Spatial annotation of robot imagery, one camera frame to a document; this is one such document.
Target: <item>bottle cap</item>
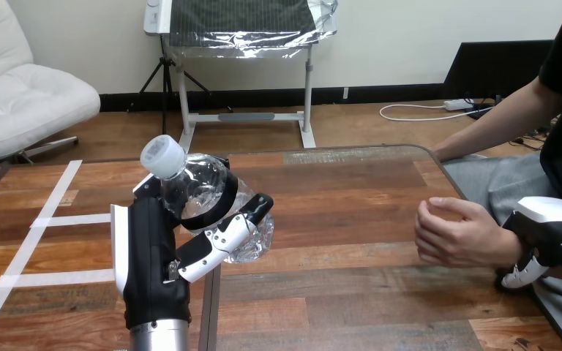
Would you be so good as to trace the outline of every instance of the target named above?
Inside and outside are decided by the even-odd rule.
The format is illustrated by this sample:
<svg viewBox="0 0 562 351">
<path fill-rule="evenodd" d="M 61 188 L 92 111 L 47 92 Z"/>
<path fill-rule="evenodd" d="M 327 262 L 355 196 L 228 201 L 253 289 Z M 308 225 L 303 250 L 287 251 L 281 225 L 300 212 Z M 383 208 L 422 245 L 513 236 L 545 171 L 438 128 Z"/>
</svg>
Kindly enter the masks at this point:
<svg viewBox="0 0 562 351">
<path fill-rule="evenodd" d="M 152 139 L 141 152 L 141 164 L 161 179 L 173 177 L 184 166 L 184 149 L 169 135 Z"/>
</svg>

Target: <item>white cable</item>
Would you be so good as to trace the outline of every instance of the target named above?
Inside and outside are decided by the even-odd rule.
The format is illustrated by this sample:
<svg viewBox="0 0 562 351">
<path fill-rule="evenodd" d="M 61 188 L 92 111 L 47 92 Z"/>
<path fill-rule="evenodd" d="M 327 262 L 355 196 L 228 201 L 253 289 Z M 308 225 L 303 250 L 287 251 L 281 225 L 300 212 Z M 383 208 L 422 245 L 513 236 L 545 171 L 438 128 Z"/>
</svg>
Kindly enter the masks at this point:
<svg viewBox="0 0 562 351">
<path fill-rule="evenodd" d="M 420 106 L 420 105 L 389 105 L 389 106 L 385 106 L 382 107 L 380 110 L 380 116 L 383 116 L 384 118 L 390 120 L 390 121 L 403 121 L 403 122 L 423 122 L 423 121 L 442 121 L 444 119 L 451 119 L 451 118 L 456 118 L 456 117 L 462 117 L 462 116 L 466 116 L 466 115 L 470 115 L 472 113 L 475 112 L 484 112 L 484 111 L 488 111 L 488 110 L 492 110 L 494 107 L 488 107 L 488 108 L 484 108 L 482 110 L 477 110 L 477 111 L 472 111 L 472 112 L 467 112 L 467 113 L 461 113 L 459 115 L 453 115 L 453 116 L 447 116 L 447 117 L 440 117 L 440 118 L 391 118 L 391 117 L 387 117 L 384 114 L 382 114 L 382 111 L 386 110 L 389 107 L 417 107 L 417 108 L 431 108 L 431 109 L 438 109 L 438 108 L 445 108 L 445 105 L 443 106 Z"/>
</svg>

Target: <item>robotic arm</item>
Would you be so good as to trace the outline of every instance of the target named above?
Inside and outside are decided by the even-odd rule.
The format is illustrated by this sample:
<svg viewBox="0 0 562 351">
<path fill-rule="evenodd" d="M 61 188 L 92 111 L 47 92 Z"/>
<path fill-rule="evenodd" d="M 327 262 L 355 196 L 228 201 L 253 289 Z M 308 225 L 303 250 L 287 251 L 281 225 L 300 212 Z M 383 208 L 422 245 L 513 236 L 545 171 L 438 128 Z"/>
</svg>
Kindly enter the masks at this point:
<svg viewBox="0 0 562 351">
<path fill-rule="evenodd" d="M 129 207 L 111 206 L 113 269 L 126 303 L 131 351 L 186 351 L 191 315 L 189 283 L 215 269 L 256 230 L 273 206 L 263 194 L 240 211 L 176 249 L 178 220 L 158 199 L 148 177 Z"/>
<path fill-rule="evenodd" d="M 562 200 L 525 197 L 503 227 L 516 233 L 525 255 L 510 271 L 499 275 L 499 288 L 518 290 L 548 269 L 562 267 Z"/>
</svg>

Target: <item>white armchair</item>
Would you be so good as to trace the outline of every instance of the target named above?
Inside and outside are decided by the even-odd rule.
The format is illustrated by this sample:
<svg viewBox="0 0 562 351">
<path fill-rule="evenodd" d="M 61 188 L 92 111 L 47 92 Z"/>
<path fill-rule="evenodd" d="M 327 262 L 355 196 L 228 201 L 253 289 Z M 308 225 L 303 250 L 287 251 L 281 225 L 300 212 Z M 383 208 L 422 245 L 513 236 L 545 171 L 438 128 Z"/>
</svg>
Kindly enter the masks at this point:
<svg viewBox="0 0 562 351">
<path fill-rule="evenodd" d="M 100 111 L 100 97 L 73 75 L 33 64 L 25 35 L 6 0 L 0 0 L 0 159 L 29 159 L 76 137 L 29 146 Z"/>
</svg>

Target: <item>gray sweatpants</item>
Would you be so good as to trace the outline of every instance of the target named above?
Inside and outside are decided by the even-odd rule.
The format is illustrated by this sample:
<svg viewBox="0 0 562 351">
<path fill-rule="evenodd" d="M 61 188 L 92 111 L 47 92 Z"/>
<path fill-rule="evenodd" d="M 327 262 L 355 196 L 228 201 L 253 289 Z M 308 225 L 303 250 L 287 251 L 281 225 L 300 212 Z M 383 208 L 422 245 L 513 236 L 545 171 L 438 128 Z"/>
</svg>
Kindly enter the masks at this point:
<svg viewBox="0 0 562 351">
<path fill-rule="evenodd" d="M 557 197 L 539 163 L 539 154 L 494 159 L 466 157 L 445 164 L 462 193 L 503 224 L 525 196 Z M 533 290 L 562 331 L 562 280 L 541 278 Z"/>
</svg>

